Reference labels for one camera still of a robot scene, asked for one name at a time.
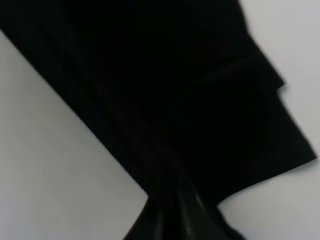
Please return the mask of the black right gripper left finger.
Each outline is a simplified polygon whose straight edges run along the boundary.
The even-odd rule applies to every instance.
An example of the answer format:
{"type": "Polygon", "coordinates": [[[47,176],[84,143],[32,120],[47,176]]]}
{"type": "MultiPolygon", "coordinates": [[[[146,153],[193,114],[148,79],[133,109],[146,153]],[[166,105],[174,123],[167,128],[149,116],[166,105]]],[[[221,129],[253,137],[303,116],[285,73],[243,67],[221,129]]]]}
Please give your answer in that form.
{"type": "Polygon", "coordinates": [[[178,196],[172,195],[162,203],[149,197],[138,219],[124,238],[126,240],[179,240],[178,196]]]}

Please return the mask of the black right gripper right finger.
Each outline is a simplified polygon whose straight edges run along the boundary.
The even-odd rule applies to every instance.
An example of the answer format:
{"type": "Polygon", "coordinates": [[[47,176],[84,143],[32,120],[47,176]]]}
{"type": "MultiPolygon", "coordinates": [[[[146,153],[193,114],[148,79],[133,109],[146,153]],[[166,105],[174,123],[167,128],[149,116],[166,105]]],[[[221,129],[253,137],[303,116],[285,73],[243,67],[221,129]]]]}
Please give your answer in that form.
{"type": "Polygon", "coordinates": [[[225,231],[219,224],[212,221],[193,193],[179,193],[179,211],[183,240],[243,239],[238,233],[225,231]]]}

